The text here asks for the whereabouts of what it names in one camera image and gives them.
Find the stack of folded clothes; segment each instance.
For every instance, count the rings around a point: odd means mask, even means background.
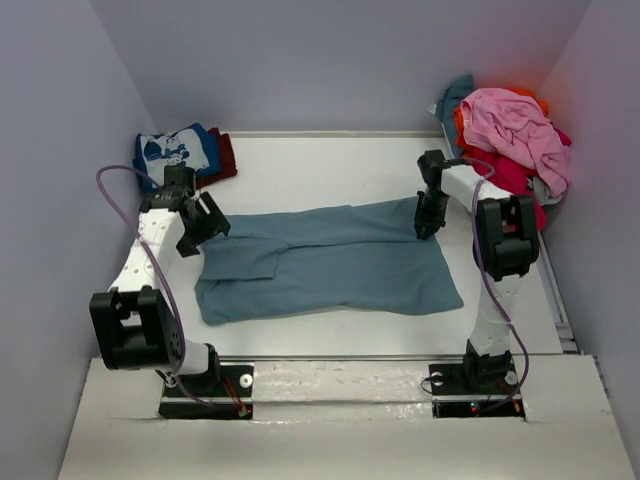
[[[217,128],[207,132],[199,123],[171,134],[138,135],[135,150],[134,168],[160,185],[166,165],[193,168],[198,188],[238,173],[229,135],[220,135]],[[147,179],[139,177],[138,183],[145,192],[155,190]]]
[[[547,118],[549,105],[521,88],[473,87],[473,76],[456,79],[438,102],[454,155],[491,164],[490,181],[536,200],[538,230],[547,224],[542,205],[557,203],[570,183],[571,139]],[[472,163],[476,172],[489,169]]]

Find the dark red cloth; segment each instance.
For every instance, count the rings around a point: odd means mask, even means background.
[[[563,145],[570,146],[571,139],[561,130],[555,129]],[[527,177],[538,176],[534,170],[514,162],[509,157],[500,155],[497,152],[489,153],[477,147],[468,146],[465,149],[463,157],[476,158],[483,162],[489,163],[496,169],[496,173],[489,179],[496,187],[500,187],[514,195],[529,195],[535,200],[535,196],[531,190],[527,188],[529,179]],[[480,175],[489,173],[489,169],[480,163],[472,163],[473,168]],[[542,230],[547,226],[547,216],[542,206],[535,200],[536,226],[538,230]]]
[[[206,177],[196,178],[196,187],[202,188],[207,185],[211,185],[219,180],[225,178],[234,177],[238,174],[236,168],[236,157],[233,154],[233,147],[231,146],[231,138],[228,133],[220,135],[220,130],[212,128],[209,130],[210,135],[215,135],[216,142],[218,142],[218,150],[220,151],[220,166],[222,171]]]

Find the pink towel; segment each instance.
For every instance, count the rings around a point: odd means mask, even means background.
[[[469,145],[536,170],[554,197],[564,193],[570,180],[569,147],[535,99],[503,88],[481,88],[462,101],[460,110]]]

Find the purple cable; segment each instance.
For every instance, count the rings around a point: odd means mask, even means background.
[[[144,238],[142,237],[142,235],[138,231],[138,225],[136,225],[136,223],[120,208],[120,206],[115,202],[113,197],[111,195],[109,195],[109,192],[107,192],[107,189],[104,187],[104,184],[102,183],[102,174],[104,172],[109,171],[109,170],[126,170],[128,172],[133,172],[136,175],[138,175],[139,177],[142,177],[142,178],[144,178],[146,180],[149,180],[156,187],[160,187],[161,185],[158,182],[156,182],[153,178],[151,178],[149,175],[147,175],[146,173],[141,172],[140,170],[136,170],[133,167],[127,167],[126,165],[109,165],[107,167],[102,167],[96,173],[96,183],[98,184],[98,188],[100,189],[100,193],[102,193],[102,196],[104,197],[104,199],[109,203],[109,205],[111,205],[111,207],[116,211],[116,213],[124,221],[124,223],[126,223],[126,225],[129,228],[129,230],[131,230],[131,233],[133,233],[133,235],[136,237],[136,239],[140,242],[140,245],[142,246],[142,248],[144,249],[145,253],[147,254],[147,257],[149,257],[149,261],[151,262],[151,265],[153,265],[153,269],[155,270],[156,275],[158,275],[158,280],[160,280],[160,284],[162,285],[162,288],[164,289],[164,291],[165,291],[165,293],[167,295],[167,299],[169,300],[169,305],[171,306],[171,311],[173,312],[173,316],[176,319],[176,324],[178,325],[178,338],[180,339],[180,345],[183,345],[183,347],[186,349],[187,348],[187,343],[186,343],[185,336],[184,336],[184,328],[182,327],[182,320],[180,319],[180,312],[178,311],[178,304],[176,302],[175,297],[173,296],[173,292],[171,291],[171,287],[169,286],[169,281],[167,280],[167,277],[165,276],[164,272],[162,271],[162,268],[160,268],[160,264],[158,263],[158,259],[153,254],[153,251],[151,250],[151,247],[149,247],[147,242],[144,241]],[[182,367],[183,360],[184,360],[184,355],[182,357],[180,357],[180,359],[178,360],[178,363],[176,365],[172,365],[171,366],[173,368],[174,372],[179,372],[180,371],[180,367]],[[178,388],[180,388],[180,391],[183,393],[183,395],[185,397],[190,398],[194,402],[196,402],[196,403],[198,403],[200,405],[203,405],[205,407],[217,406],[216,403],[207,402],[205,400],[202,400],[202,399],[198,398],[196,395],[194,395],[193,393],[189,392],[189,390],[187,390],[187,388],[184,386],[184,384],[182,383],[182,380],[180,380],[180,377],[177,374],[174,373],[173,377],[174,377],[174,379],[176,381],[176,384],[178,385]]]
[[[513,338],[515,338],[516,342],[518,342],[518,345],[520,345],[520,348],[522,349],[522,355],[524,356],[524,370],[522,372],[522,377],[520,377],[520,381],[516,384],[515,388],[511,391],[511,393],[507,395],[506,398],[482,410],[483,412],[489,412],[491,410],[495,410],[496,408],[500,408],[503,405],[506,405],[511,400],[513,400],[513,397],[515,397],[520,392],[522,385],[527,379],[527,375],[529,375],[529,352],[527,351],[527,347],[525,347],[524,342],[520,338],[520,335],[518,335],[516,328],[513,326],[511,317],[509,316],[507,311],[504,309],[504,307],[500,304],[500,301],[496,297],[496,294],[491,289],[491,284],[489,283],[489,277],[487,275],[487,272],[485,271],[484,262],[482,260],[482,251],[480,250],[480,240],[478,239],[478,226],[476,225],[476,214],[478,210],[478,198],[480,196],[480,189],[482,188],[482,184],[484,183],[484,181],[491,178],[491,176],[496,173],[496,170],[495,168],[493,168],[492,165],[490,165],[489,163],[483,162],[482,160],[476,160],[474,158],[465,158],[464,160],[480,163],[488,167],[490,170],[489,173],[487,173],[482,177],[483,180],[477,183],[476,188],[473,191],[473,200],[471,201],[471,206],[472,206],[471,213],[473,217],[471,219],[471,228],[473,230],[473,246],[476,252],[476,259],[478,261],[478,269],[480,270],[482,283],[484,283],[484,286],[487,289],[487,293],[489,294],[491,301],[500,312],[500,315],[502,315],[502,318],[504,318],[505,322],[509,326],[509,329],[511,330],[511,333],[513,333]]]

